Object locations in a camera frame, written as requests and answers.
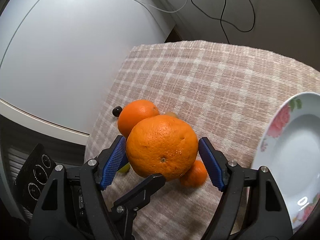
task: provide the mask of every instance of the pink rose print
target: pink rose print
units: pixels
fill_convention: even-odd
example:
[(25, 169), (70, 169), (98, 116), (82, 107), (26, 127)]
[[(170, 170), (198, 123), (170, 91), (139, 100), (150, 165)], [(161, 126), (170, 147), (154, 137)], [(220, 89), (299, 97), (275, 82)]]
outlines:
[(303, 217), (302, 217), (301, 221), (303, 221), (303, 222), (306, 221), (314, 208), (315, 208), (315, 206), (311, 205), (311, 204), (306, 206), (305, 209), (303, 210)]
[(286, 104), (273, 119), (267, 135), (276, 138), (281, 135), (282, 128), (286, 126), (290, 119), (290, 106)]

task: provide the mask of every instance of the plate rim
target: plate rim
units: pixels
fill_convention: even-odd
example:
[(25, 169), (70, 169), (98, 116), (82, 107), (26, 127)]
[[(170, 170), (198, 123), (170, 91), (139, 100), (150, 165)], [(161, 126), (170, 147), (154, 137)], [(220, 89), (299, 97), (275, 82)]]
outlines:
[(266, 137), (267, 132), (268, 132), (268, 130), (269, 130), (269, 128), (270, 128), (273, 120), (274, 120), (275, 117), (277, 116), (277, 114), (281, 111), (281, 109), (282, 109), (287, 103), (290, 102), (290, 100), (292, 100), (293, 98), (295, 98), (295, 97), (297, 97), (297, 96), (301, 96), (301, 95), (304, 95), (304, 94), (312, 94), (312, 95), (316, 95), (316, 96), (320, 97), (320, 94), (318, 94), (318, 93), (316, 93), (316, 92), (312, 92), (312, 91), (300, 92), (300, 93), (298, 93), (298, 94), (295, 94), (295, 95), (291, 96), (291, 97), (288, 98), (286, 101), (284, 101), (284, 103), (281, 104), (281, 106), (277, 109), (276, 113), (275, 113), (275, 114), (272, 116), (272, 118), (270, 119), (270, 122), (268, 123), (266, 129), (265, 129), (264, 132), (263, 132), (263, 135), (262, 135), (261, 138), (260, 138), (260, 141), (259, 141), (259, 143), (258, 143), (258, 145), (257, 145), (257, 147), (256, 147), (256, 150), (255, 150), (255, 153), (254, 153), (254, 157), (253, 157), (252, 163), (251, 163), (251, 165), (250, 165), (250, 169), (252, 169), (252, 165), (253, 165), (254, 159), (255, 159), (256, 156), (257, 156), (257, 153), (258, 153), (258, 151), (259, 151), (259, 149), (260, 149), (260, 147), (261, 147), (261, 144), (262, 144), (262, 142), (263, 142), (263, 139)]

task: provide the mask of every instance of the black olive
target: black olive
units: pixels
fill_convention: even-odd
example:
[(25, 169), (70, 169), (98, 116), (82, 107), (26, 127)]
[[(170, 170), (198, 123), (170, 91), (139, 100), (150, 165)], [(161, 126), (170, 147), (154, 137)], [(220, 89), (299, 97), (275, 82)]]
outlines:
[(112, 110), (112, 114), (115, 116), (115, 117), (119, 117), (119, 115), (121, 114), (122, 112), (122, 107), (121, 106), (117, 106), (115, 107), (113, 110)]

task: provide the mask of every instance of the tangerine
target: tangerine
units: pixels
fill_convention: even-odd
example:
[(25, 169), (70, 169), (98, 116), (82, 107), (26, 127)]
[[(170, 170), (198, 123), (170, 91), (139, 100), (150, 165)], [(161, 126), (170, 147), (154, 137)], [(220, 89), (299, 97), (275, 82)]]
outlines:
[(148, 100), (137, 100), (123, 108), (118, 118), (119, 132), (128, 138), (132, 128), (141, 120), (159, 115), (158, 108)]
[(208, 173), (202, 161), (196, 160), (190, 170), (181, 178), (180, 183), (186, 187), (199, 187), (204, 184)]

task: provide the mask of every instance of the checkered tablecloth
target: checkered tablecloth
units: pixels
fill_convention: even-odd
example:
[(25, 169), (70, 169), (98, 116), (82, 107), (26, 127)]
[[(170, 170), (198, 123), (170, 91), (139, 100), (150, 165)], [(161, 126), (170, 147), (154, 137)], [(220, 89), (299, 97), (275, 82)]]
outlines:
[[(119, 134), (112, 109), (147, 99), (161, 113), (175, 112), (227, 159), (249, 167), (271, 117), (285, 100), (303, 91), (320, 92), (320, 74), (270, 51), (206, 41), (134, 47), (101, 108), (85, 161), (109, 147)], [(140, 181), (132, 169), (117, 174), (103, 192), (108, 208)], [(209, 178), (198, 189), (170, 181), (138, 211), (133, 235), (137, 240), (200, 239), (220, 197)], [(234, 230), (241, 226), (244, 204), (245, 200)]]

